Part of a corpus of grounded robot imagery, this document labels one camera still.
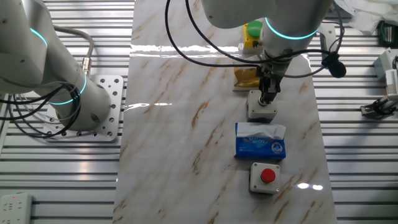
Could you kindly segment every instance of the tissue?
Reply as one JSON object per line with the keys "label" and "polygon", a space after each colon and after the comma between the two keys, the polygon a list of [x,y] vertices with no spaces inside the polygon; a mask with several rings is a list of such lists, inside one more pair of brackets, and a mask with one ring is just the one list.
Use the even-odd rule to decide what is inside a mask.
{"label": "tissue", "polygon": [[379,21],[398,26],[397,0],[336,0],[353,15],[349,25],[363,32],[373,33]]}
{"label": "tissue", "polygon": [[286,157],[283,125],[236,123],[234,157],[283,159]]}

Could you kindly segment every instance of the cable bundle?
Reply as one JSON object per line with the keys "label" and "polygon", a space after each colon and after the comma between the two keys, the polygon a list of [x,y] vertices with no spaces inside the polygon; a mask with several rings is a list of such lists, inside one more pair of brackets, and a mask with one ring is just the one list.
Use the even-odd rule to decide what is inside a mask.
{"label": "cable bundle", "polygon": [[[57,133],[44,133],[42,131],[39,131],[38,129],[36,129],[35,127],[33,127],[31,124],[29,124],[28,121],[26,121],[26,118],[28,118],[29,116],[34,116],[36,113],[39,112],[39,110],[53,97],[55,96],[59,91],[66,89],[69,94],[70,97],[73,99],[73,101],[71,102],[72,104],[72,108],[73,108],[73,113],[68,117],[68,122],[66,123],[65,127],[62,128],[60,131],[58,131]],[[21,113],[21,109],[19,108],[20,105],[27,105],[27,104],[32,104],[35,102],[38,102],[40,100],[43,100],[43,102],[41,102],[41,104],[34,110],[29,111],[29,113],[22,115]],[[80,92],[79,89],[76,88],[75,85],[69,84],[69,83],[62,83],[60,87],[56,88],[54,91],[50,92],[47,95],[41,96],[39,98],[36,98],[34,100],[24,100],[22,101],[22,99],[20,98],[20,100],[17,100],[16,95],[9,95],[8,96],[8,100],[0,100],[1,103],[6,103],[7,104],[7,110],[9,113],[9,117],[0,117],[0,120],[3,121],[13,121],[14,124],[17,126],[17,128],[22,131],[24,134],[33,137],[33,138],[51,138],[54,136],[57,136],[59,134],[63,134],[66,130],[68,130],[76,121],[77,117],[80,114],[80,108],[81,108],[81,103],[80,103]],[[12,114],[12,107],[11,105],[14,105],[16,107],[16,110],[18,112],[18,116],[14,116]],[[28,133],[27,131],[25,131],[22,127],[19,126],[18,120],[22,120],[26,125],[28,125],[28,127],[30,127],[31,129],[33,129],[36,133],[31,134]]]}

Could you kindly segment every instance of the teal light ring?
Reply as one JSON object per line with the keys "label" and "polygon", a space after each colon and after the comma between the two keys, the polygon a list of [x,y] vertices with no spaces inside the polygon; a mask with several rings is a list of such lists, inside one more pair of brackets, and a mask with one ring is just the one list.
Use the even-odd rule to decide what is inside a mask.
{"label": "teal light ring", "polygon": [[[86,84],[87,84],[87,76],[85,75],[85,84],[83,85],[83,88],[82,88],[81,91],[80,91],[80,95],[81,95],[81,94],[83,93],[83,91],[85,90]],[[49,103],[52,104],[52,105],[64,105],[64,104],[67,104],[67,103],[72,102],[74,99],[70,99],[70,100],[68,100],[68,101],[66,101],[66,102],[63,102],[63,103],[51,103],[51,102],[49,102]]]}
{"label": "teal light ring", "polygon": [[32,31],[32,33],[36,34],[37,37],[40,37],[40,39],[43,40],[43,42],[45,43],[45,47],[48,48],[49,46],[47,45],[47,41],[45,41],[44,37],[42,35],[40,35],[36,30],[33,30],[32,28],[30,28],[30,30]]}
{"label": "teal light ring", "polygon": [[272,28],[272,26],[269,24],[267,18],[266,18],[266,22],[267,22],[267,25],[268,25],[268,27],[270,28],[270,30],[272,30],[276,35],[278,35],[279,37],[283,37],[283,38],[285,38],[285,39],[289,39],[289,40],[302,40],[302,39],[309,38],[309,37],[313,36],[313,35],[318,31],[318,29],[319,29],[319,28],[318,28],[318,29],[316,29],[316,31],[314,31],[313,33],[311,33],[311,34],[309,34],[309,35],[306,35],[306,36],[303,36],[303,37],[290,37],[290,36],[287,36],[287,35],[283,35],[283,34],[281,34],[280,32],[276,31],[274,28]]}

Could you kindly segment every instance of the mounting plate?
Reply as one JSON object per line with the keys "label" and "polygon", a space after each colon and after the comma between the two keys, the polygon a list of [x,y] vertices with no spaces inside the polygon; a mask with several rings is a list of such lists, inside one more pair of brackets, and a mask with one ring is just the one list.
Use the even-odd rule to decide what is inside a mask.
{"label": "mounting plate", "polygon": [[[111,97],[111,105],[115,105],[109,111],[108,117],[92,131],[66,131],[66,136],[55,136],[53,138],[45,139],[48,142],[112,142],[118,136],[119,131],[119,117],[122,102],[123,92],[123,77],[120,75],[92,75],[91,80],[104,87]],[[56,118],[55,109],[49,106],[47,116]],[[44,124],[43,132],[56,133],[63,128],[62,124]]]}

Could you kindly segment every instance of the white cloth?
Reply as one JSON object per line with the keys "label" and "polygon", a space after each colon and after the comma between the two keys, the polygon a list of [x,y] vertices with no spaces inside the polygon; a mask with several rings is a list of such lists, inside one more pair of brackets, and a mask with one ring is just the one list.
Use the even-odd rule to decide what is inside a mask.
{"label": "white cloth", "polygon": [[357,30],[373,33],[379,21],[398,26],[398,0],[336,0],[353,15],[349,25]]}
{"label": "white cloth", "polygon": [[279,124],[238,123],[237,138],[272,138],[283,140],[286,127]]}

